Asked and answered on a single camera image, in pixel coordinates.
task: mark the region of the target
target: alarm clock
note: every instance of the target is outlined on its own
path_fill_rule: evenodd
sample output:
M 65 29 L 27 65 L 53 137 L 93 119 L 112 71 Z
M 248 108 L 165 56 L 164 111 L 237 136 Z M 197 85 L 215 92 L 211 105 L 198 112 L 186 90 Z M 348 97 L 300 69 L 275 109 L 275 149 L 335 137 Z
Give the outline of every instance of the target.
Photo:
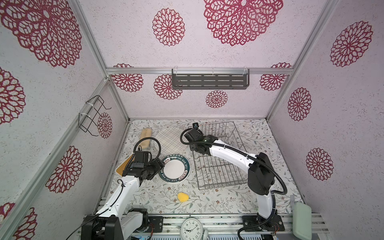
M 180 228 L 182 240 L 207 240 L 208 230 L 195 218 L 186 219 Z

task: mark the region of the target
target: green case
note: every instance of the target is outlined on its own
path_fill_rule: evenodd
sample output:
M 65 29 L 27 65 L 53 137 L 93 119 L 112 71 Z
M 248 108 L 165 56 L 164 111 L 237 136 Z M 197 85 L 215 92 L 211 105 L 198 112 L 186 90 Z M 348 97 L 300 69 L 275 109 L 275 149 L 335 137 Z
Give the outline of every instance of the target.
M 301 240 L 312 239 L 312 209 L 301 202 L 296 202 L 293 209 L 293 234 Z

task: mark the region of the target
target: red floral pattern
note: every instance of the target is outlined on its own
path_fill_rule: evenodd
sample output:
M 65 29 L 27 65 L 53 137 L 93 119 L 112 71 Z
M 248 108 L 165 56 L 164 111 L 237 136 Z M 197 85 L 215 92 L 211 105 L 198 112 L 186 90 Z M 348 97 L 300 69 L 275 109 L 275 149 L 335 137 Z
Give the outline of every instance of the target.
M 0 207 L 0 224 L 4 221 L 5 217 L 11 211 L 15 203 L 7 202 Z
M 324 181 L 331 177 L 333 162 L 324 149 L 312 149 L 307 155 L 306 162 L 308 171 L 314 178 Z
M 129 64 L 119 63 L 115 68 L 132 68 Z M 127 92 L 139 91 L 143 86 L 143 78 L 141 74 L 114 74 L 111 75 L 113 82 Z
M 97 120 L 97 129 L 100 136 L 108 138 L 112 133 L 112 120 L 108 113 L 100 114 Z
M 205 102 L 211 108 L 219 108 L 224 106 L 228 100 L 228 95 L 221 90 L 214 90 L 210 92 L 205 98 Z
M 35 208 L 31 207 L 28 215 L 24 217 L 21 225 L 17 228 L 15 234 L 13 235 L 13 240 L 31 240 L 35 235 L 35 229 L 37 227 L 36 218 L 37 214 L 35 213 Z
M 295 121 L 303 120 L 311 109 L 311 95 L 305 88 L 298 88 L 293 91 L 288 101 L 289 116 Z
M 180 14 L 173 9 L 163 8 L 152 21 L 156 38 L 165 46 L 174 46 L 184 37 L 184 22 Z
M 359 59 L 372 41 L 372 26 L 360 21 L 349 25 L 337 36 L 331 48 L 331 61 L 336 66 L 348 66 Z
M 37 59 L 66 68 L 80 57 L 80 29 L 66 0 L 0 0 L 0 15 Z
M 273 68 L 290 68 L 289 63 L 278 63 L 272 65 Z M 260 79 L 260 86 L 268 91 L 279 89 L 287 75 L 285 74 L 263 74 Z
M 16 78 L 0 67 L 0 125 L 18 118 L 24 106 L 23 87 Z
M 157 95 L 168 100 L 178 98 L 183 92 L 172 88 L 172 76 L 169 74 L 158 76 L 153 87 Z
M 208 29 L 221 43 L 244 45 L 265 33 L 283 0 L 204 0 Z
M 70 146 L 45 186 L 50 192 L 68 191 L 79 179 L 83 167 L 82 161 L 79 150 Z

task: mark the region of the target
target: table surface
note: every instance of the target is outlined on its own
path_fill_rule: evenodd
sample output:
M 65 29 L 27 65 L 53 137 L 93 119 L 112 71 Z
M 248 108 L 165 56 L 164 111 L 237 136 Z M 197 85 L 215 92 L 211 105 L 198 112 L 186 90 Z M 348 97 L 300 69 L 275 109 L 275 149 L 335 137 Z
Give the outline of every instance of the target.
M 135 143 L 139 140 L 141 131 L 144 128 L 152 129 L 152 137 L 165 127 L 179 127 L 186 129 L 192 127 L 193 122 L 201 124 L 210 124 L 216 122 L 233 121 L 240 134 L 246 150 L 250 153 L 258 154 L 263 152 L 268 155 L 274 170 L 280 175 L 288 188 L 286 195 L 276 194 L 276 208 L 279 213 L 291 213 L 291 199 L 302 202 L 299 191 L 287 165 L 281 155 L 281 152 L 272 136 L 272 132 L 263 119 L 253 120 L 134 120 L 130 124 L 126 143 L 118 161 L 118 165 L 125 161 L 132 153 Z M 150 151 L 152 155 L 157 154 L 151 141 Z M 184 152 L 177 152 L 185 156 L 190 162 L 190 173 L 188 177 L 178 184 L 169 184 L 163 181 L 158 175 L 151 181 L 144 180 L 139 190 L 132 196 L 127 210 L 131 207 L 140 207 L 148 209 L 150 214 L 184 214 L 184 213 L 257 213 L 258 205 L 256 194 L 252 192 L 247 184 L 240 184 L 228 187 L 218 187 L 214 189 L 199 190 L 197 186 L 197 177 L 195 165 L 193 163 L 192 152 L 189 147 Z M 118 186 L 117 180 L 120 178 L 114 172 L 111 188 L 108 198 Z M 275 180 L 275 188 L 282 190 L 282 187 Z M 184 192 L 189 195 L 189 200 L 181 203 L 177 199 L 177 194 Z

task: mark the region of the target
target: clock face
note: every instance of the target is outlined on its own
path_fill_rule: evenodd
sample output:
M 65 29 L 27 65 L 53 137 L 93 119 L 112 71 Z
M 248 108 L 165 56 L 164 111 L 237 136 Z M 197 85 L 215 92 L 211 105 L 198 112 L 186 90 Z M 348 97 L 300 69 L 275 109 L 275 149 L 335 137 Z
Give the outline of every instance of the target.
M 195 218 L 189 218 L 183 222 L 180 229 L 183 240 L 200 240 L 203 236 L 203 225 Z

